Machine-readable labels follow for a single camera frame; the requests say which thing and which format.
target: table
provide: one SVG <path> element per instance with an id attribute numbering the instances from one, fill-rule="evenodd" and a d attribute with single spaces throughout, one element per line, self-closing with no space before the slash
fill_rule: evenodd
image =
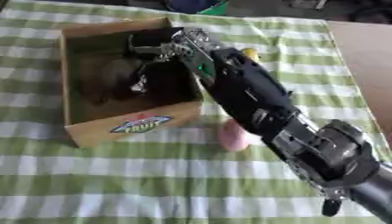
<path id="1" fill-rule="evenodd" d="M 392 95 L 389 83 L 392 58 L 389 46 L 392 27 L 386 24 L 328 22 L 336 43 L 360 91 L 380 124 L 389 145 L 392 144 Z"/>
<path id="2" fill-rule="evenodd" d="M 349 201 L 337 217 L 322 217 L 323 198 L 257 136 L 244 152 L 224 152 L 215 134 L 228 117 L 207 95 L 198 121 L 93 149 L 72 146 L 62 128 L 58 29 L 162 16 L 257 48 L 305 114 L 319 124 L 356 124 L 380 158 L 392 158 L 325 21 L 13 0 L 0 15 L 0 222 L 380 223 Z"/>

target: green checkered tablecloth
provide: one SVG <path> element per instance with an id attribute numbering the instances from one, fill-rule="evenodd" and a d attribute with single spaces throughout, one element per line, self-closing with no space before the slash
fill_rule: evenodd
<path id="1" fill-rule="evenodd" d="M 58 29 L 165 15 L 256 48 L 308 116 L 361 127 L 391 159 L 324 21 L 11 0 L 0 15 L 0 223 L 380 223 L 350 201 L 322 217 L 323 199 L 257 136 L 244 152 L 222 150 L 215 133 L 227 116 L 208 97 L 202 117 L 185 126 L 73 147 L 63 129 Z"/>

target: robotic hand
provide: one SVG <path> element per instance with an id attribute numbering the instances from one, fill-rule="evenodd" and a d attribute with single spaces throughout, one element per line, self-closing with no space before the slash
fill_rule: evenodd
<path id="1" fill-rule="evenodd" d="M 252 59 L 199 28 L 138 31 L 125 48 L 142 60 L 180 60 L 245 130 L 325 196 L 323 215 L 334 216 L 351 199 L 392 223 L 392 168 L 375 160 L 363 133 L 340 120 L 318 127 Z"/>

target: box label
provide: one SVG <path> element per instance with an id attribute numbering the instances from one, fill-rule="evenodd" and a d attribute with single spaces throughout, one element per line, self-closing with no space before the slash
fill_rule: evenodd
<path id="1" fill-rule="evenodd" d="M 169 122 L 171 119 L 172 117 L 170 116 L 154 115 L 140 120 L 125 122 L 121 126 L 112 129 L 110 133 L 144 133 Z"/>

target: yellow ball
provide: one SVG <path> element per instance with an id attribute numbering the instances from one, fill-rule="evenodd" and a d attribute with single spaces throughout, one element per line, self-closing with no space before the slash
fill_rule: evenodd
<path id="1" fill-rule="evenodd" d="M 259 55 L 257 54 L 257 50 L 255 48 L 245 48 L 242 49 L 242 52 L 247 55 L 250 59 L 254 60 L 257 63 L 260 63 Z"/>

